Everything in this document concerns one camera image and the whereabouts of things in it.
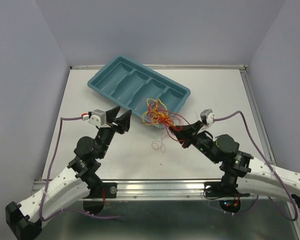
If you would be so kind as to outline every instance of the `white table surface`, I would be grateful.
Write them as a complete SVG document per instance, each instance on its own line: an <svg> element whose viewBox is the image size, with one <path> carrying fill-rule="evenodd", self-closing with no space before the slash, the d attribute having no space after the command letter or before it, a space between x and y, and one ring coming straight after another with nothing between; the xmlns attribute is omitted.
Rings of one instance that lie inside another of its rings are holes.
<svg viewBox="0 0 300 240"><path fill-rule="evenodd" d="M54 129L42 179L46 179L48 167L55 149L60 117L72 118L82 113L100 109L107 111L116 105L87 86L98 70L71 70L58 120ZM246 117L251 134L261 148L260 137L248 102L248 97L239 70L231 69L160 69L162 75L186 86L191 95L179 114L190 123L198 120L200 112L212 109L216 118L241 110ZM164 140L166 150L152 148L153 140L159 140L161 131L141 124L141 119L131 118L130 131L116 134L101 167L96 172L103 180L159 180L159 179L219 179L223 172L193 146L183 149L180 144ZM209 129L213 136L229 134L240 143L240 150L261 159L250 142L239 115L232 119L216 122ZM58 152L51 171L51 178L68 165L74 157L77 141L83 136L94 138L97 129L87 121L65 121Z"/></svg>

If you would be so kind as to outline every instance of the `robotic arm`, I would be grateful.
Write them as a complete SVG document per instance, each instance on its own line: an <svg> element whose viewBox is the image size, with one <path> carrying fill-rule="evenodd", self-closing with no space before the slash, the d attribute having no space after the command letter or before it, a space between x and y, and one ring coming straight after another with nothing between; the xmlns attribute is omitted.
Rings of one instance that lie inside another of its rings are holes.
<svg viewBox="0 0 300 240"><path fill-rule="evenodd" d="M96 159L105 157L115 133L129 131L132 111L116 117L119 110L120 107L115 107L106 112L95 110L82 115L83 120L89 120L99 129L96 137L84 136L79 139L74 150L75 158L48 183L46 191L43 187L29 198L6 206L6 222L18 240L35 239L42 231L43 222L91 192L102 193L106 184L109 185L97 176L96 171L101 163Z"/></svg>
<svg viewBox="0 0 300 240"><path fill-rule="evenodd" d="M206 131L214 122L212 110L203 111L200 117L201 121L182 127L170 127L170 130L183 148L193 145L213 163L221 163L219 168L224 175L221 182L210 186L207 190L209 194L258 194L289 201L288 190L300 208L300 173L277 166L269 168L264 161L240 151L239 143L227 134L214 140L211 133Z"/></svg>

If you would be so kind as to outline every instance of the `gray wall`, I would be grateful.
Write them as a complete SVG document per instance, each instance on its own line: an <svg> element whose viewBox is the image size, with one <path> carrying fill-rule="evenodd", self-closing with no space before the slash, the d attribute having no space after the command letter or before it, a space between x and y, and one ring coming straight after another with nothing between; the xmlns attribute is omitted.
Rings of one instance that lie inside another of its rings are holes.
<svg viewBox="0 0 300 240"><path fill-rule="evenodd" d="M300 172L300 0L287 0L248 68L279 166Z"/></svg>
<svg viewBox="0 0 300 240"><path fill-rule="evenodd" d="M43 169L68 64L34 0L0 0L0 240Z"/></svg>
<svg viewBox="0 0 300 240"><path fill-rule="evenodd" d="M284 0L36 0L71 66L248 64Z"/></svg>

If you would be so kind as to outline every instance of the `metal bolt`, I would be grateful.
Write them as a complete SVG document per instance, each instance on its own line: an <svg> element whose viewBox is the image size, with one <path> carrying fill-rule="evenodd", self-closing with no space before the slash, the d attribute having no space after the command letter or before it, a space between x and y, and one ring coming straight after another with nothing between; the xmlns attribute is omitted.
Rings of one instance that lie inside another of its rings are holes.
<svg viewBox="0 0 300 240"><path fill-rule="evenodd" d="M115 186L110 187L110 193L115 194L117 192L117 189Z"/></svg>
<svg viewBox="0 0 300 240"><path fill-rule="evenodd" d="M206 186L204 190L205 190L207 193L211 193L211 192L212 192L211 186L210 186L210 185Z"/></svg>

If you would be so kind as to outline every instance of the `blue plastic tray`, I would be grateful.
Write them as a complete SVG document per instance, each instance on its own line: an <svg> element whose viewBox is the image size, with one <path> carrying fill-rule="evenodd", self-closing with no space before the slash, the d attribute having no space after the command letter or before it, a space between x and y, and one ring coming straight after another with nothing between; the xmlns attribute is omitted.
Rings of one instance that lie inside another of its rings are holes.
<svg viewBox="0 0 300 240"><path fill-rule="evenodd" d="M98 71L88 86L139 117L148 109L148 98L160 99L169 111L177 113L191 93L185 86L122 55Z"/></svg>

